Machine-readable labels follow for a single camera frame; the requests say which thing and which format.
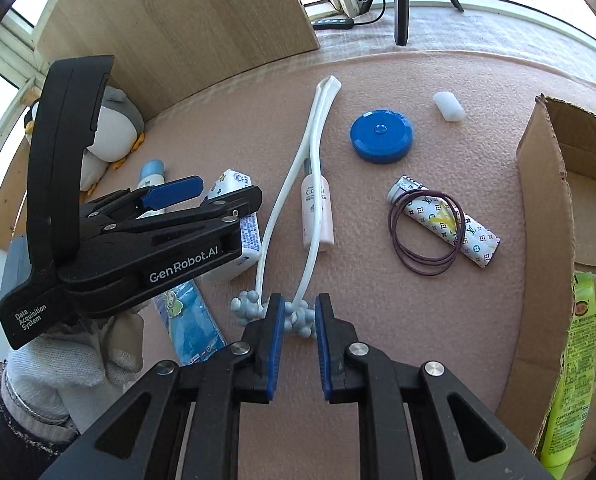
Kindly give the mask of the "black sleeved left forearm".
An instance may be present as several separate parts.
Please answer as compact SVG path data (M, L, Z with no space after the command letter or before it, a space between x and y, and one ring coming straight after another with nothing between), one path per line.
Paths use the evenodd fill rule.
M80 432L66 426L40 424L40 436L13 418L0 396L0 461L15 479L39 479Z

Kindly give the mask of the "grey gloved left hand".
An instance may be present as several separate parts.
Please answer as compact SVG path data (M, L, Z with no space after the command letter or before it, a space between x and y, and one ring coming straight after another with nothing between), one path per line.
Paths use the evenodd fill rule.
M1 382L8 414L44 441L67 443L83 434L143 368L146 306L60 325L12 350Z

